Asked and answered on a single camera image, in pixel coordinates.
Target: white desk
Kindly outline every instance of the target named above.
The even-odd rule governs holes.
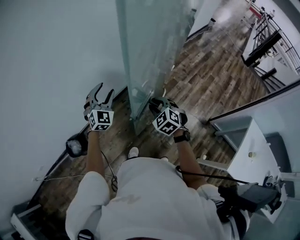
[[[255,157],[249,157],[249,152],[256,153]],[[246,182],[258,182],[263,184],[267,175],[279,176],[280,171],[273,153],[267,141],[252,119],[238,150],[229,164],[217,163],[208,160],[197,160],[200,164],[214,167],[228,172],[233,178]],[[281,189],[281,206],[272,215],[267,210],[262,210],[265,216],[274,223],[281,212],[287,195],[285,187]]]

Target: wooden floor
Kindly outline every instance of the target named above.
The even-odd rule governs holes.
[[[187,128],[190,142],[197,157],[208,155],[210,160],[226,163],[234,156],[233,150],[221,138],[214,136],[211,126],[204,123],[217,116],[267,94],[263,84],[243,64],[241,52],[249,37],[241,18],[245,12],[245,1],[224,0],[217,12],[216,27],[187,42],[176,60],[176,67],[165,82],[167,97],[173,99],[188,113]],[[235,42],[220,30],[222,28]],[[177,150],[172,138],[157,133],[148,126],[139,136],[134,134],[129,122],[130,104],[128,93],[124,92],[114,102],[114,124],[100,137],[100,145],[115,172],[127,159],[128,151],[136,146],[140,155],[160,158],[166,156],[177,164]],[[225,175],[224,172],[203,167],[207,174]],[[67,158],[51,177],[85,174],[85,157]],[[109,168],[106,174],[111,175]],[[82,177],[45,182],[36,199],[52,219],[63,222],[66,210],[76,194]],[[222,180],[208,179],[219,186],[232,184]]]

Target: shoe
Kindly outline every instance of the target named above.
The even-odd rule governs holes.
[[[169,162],[169,159],[168,159],[167,157],[162,157],[160,160],[163,160],[163,161]]]
[[[138,156],[139,156],[139,149],[137,147],[133,147],[132,149],[130,149],[128,153],[128,159],[138,157]]]

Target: wristwatch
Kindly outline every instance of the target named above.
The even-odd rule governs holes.
[[[190,135],[189,131],[184,131],[183,135],[174,137],[175,143],[179,143],[179,142],[183,142],[183,141],[188,142],[190,139],[191,139],[191,135]]]

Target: fiducial marker cube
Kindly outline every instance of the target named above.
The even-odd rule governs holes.
[[[152,124],[158,132],[170,136],[180,128],[179,113],[166,108]]]
[[[113,124],[113,111],[92,110],[88,115],[93,131],[106,131]]]

